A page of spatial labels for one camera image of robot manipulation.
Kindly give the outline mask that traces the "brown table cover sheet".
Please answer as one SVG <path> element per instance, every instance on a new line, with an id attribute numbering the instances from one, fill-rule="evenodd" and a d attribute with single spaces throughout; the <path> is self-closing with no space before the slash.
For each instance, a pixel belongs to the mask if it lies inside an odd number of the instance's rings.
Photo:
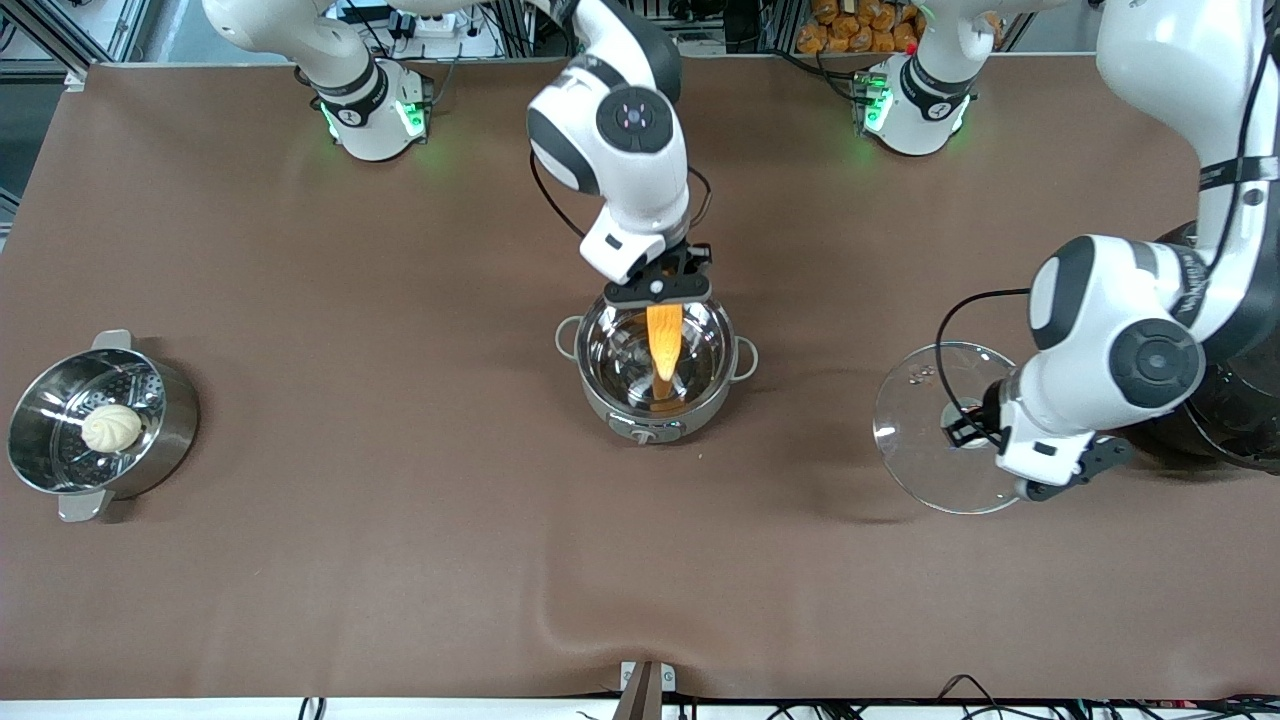
<path id="1" fill-rule="evenodd" d="M 287 67 L 97 67 L 0 252 L 0 698 L 593 693 L 1280 694 L 1280 478 L 1138 457 L 961 518 L 873 438 L 886 373 L 960 299 L 1084 233 L 1196 213 L 1188 143 L 1091 56 L 997 56 L 901 158 L 777 58 L 687 59 L 692 232 L 758 373 L 639 447 L 554 348 L 602 278 L 530 176 L 559 61 L 457 69 L 428 143 L 329 140 Z M 125 329 L 198 429 L 92 521 L 12 469 L 52 364 Z"/>

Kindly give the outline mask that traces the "round glass pot lid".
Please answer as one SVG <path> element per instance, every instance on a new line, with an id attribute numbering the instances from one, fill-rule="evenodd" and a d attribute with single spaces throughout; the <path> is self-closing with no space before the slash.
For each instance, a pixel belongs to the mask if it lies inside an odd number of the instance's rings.
<path id="1" fill-rule="evenodd" d="M 961 341 L 909 354 L 884 378 L 873 434 L 884 466 L 915 501 L 942 512 L 997 512 L 1018 500 L 993 447 L 954 448 L 945 420 L 980 407 L 982 395 L 1015 368 L 1002 354 Z"/>

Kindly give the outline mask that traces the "black rice cooker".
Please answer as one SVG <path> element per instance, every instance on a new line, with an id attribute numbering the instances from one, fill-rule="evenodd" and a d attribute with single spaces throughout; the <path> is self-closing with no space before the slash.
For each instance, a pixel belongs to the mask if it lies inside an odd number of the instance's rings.
<path id="1" fill-rule="evenodd" d="M 1132 433 L 1149 454 L 1280 477 L 1280 322 L 1253 348 L 1208 365 L 1197 391 L 1175 411 Z"/>

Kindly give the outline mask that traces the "grey electric cooking pot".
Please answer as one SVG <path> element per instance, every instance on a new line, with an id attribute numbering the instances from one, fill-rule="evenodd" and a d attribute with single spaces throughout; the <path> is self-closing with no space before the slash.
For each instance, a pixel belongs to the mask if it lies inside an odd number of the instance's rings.
<path id="1" fill-rule="evenodd" d="M 586 313 L 563 319 L 557 352 L 577 369 L 593 411 L 637 445 L 664 445 L 700 430 L 724 406 L 733 386 L 751 378 L 759 351 L 733 328 L 714 299 L 684 305 L 681 350 L 669 380 L 650 352 L 645 313 L 596 299 Z"/>

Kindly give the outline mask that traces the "steel steamer pot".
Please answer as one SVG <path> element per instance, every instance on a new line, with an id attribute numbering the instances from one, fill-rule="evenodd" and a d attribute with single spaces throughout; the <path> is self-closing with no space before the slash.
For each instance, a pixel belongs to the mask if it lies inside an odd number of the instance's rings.
<path id="1" fill-rule="evenodd" d="M 100 454 L 81 424 L 105 404 L 134 409 L 143 434 L 128 450 Z M 8 427 L 6 454 L 17 477 L 58 501 L 63 521 L 92 521 L 109 506 L 160 486 L 183 461 L 198 429 L 198 397 L 187 377 L 142 354 L 125 329 L 99 333 L 20 396 Z"/>

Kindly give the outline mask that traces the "crate of orange bread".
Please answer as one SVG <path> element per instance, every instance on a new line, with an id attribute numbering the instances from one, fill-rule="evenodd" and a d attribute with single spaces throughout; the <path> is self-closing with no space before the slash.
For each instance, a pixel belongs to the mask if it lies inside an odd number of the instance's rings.
<path id="1" fill-rule="evenodd" d="M 914 53 L 929 14 L 910 0 L 809 0 L 794 50 L 818 53 Z"/>

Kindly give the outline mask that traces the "yellow corn cob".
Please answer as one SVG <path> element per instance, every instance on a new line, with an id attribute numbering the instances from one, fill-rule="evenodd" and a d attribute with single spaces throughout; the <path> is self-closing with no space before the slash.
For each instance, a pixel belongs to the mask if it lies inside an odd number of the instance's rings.
<path id="1" fill-rule="evenodd" d="M 652 357 L 652 392 L 655 401 L 667 400 L 684 347 L 684 305 L 663 304 L 645 309 L 646 342 Z"/>

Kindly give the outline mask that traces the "white steamed bun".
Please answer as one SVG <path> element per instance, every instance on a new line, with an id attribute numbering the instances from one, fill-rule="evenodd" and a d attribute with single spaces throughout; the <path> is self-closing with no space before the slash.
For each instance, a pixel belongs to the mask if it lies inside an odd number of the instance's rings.
<path id="1" fill-rule="evenodd" d="M 116 404 L 105 404 L 90 411 L 79 429 L 84 446 L 100 454 L 128 450 L 142 434 L 142 416 L 134 409 Z"/>

